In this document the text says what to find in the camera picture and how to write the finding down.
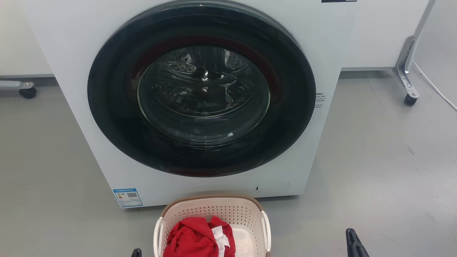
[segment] white cabinet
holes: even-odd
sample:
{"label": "white cabinet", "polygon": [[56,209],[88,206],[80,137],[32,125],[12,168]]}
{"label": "white cabinet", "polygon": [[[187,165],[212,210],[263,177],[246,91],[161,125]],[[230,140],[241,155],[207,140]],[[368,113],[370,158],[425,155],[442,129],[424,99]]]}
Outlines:
{"label": "white cabinet", "polygon": [[52,73],[20,1],[0,0],[0,76]]}
{"label": "white cabinet", "polygon": [[359,1],[343,70],[391,69],[406,38],[414,35],[429,0]]}

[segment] beige basket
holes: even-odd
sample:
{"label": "beige basket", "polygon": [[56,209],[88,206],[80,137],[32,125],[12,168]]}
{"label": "beige basket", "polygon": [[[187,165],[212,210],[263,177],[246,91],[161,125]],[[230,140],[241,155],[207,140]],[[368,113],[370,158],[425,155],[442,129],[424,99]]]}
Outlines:
{"label": "beige basket", "polygon": [[187,217],[216,216],[230,224],[236,257],[269,257],[270,223],[259,202],[245,195],[206,195],[183,198],[170,203],[154,229],[154,255],[162,257],[170,230]]}

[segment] cable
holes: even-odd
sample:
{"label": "cable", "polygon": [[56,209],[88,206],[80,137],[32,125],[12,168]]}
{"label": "cable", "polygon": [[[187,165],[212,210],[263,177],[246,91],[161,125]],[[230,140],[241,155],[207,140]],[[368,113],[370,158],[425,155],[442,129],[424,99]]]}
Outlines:
{"label": "cable", "polygon": [[449,99],[447,99],[443,94],[441,94],[441,92],[438,90],[438,88],[436,88],[436,86],[430,81],[430,79],[427,78],[427,76],[422,72],[422,70],[419,68],[419,66],[417,66],[417,64],[416,64],[415,61],[413,61],[413,64],[416,65],[416,68],[419,70],[420,74],[421,74],[422,76],[424,76],[424,78],[430,83],[430,85],[436,90],[436,92],[438,92],[438,94],[440,94],[440,96],[441,96],[444,100],[446,100],[446,102],[447,102],[448,104],[450,104],[450,105],[457,111],[457,107],[456,107],[451,101],[449,101]]}

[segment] caster wheel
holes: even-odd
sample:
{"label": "caster wheel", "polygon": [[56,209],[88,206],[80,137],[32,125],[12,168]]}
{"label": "caster wheel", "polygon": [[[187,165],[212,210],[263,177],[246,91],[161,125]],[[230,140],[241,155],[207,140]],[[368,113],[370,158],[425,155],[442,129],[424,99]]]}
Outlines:
{"label": "caster wheel", "polygon": [[19,94],[23,98],[32,99],[37,94],[37,90],[34,87],[26,88],[26,89],[19,89]]}
{"label": "caster wheel", "polygon": [[404,103],[409,106],[413,106],[417,101],[417,98],[412,98],[409,95],[406,95]]}

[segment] front-loading washing machine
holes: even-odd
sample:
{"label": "front-loading washing machine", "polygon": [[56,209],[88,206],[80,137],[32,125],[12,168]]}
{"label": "front-loading washing machine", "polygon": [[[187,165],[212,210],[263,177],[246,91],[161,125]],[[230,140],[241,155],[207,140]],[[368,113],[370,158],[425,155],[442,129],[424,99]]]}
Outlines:
{"label": "front-loading washing machine", "polygon": [[302,194],[358,4],[23,7],[114,197],[132,208],[208,193]]}

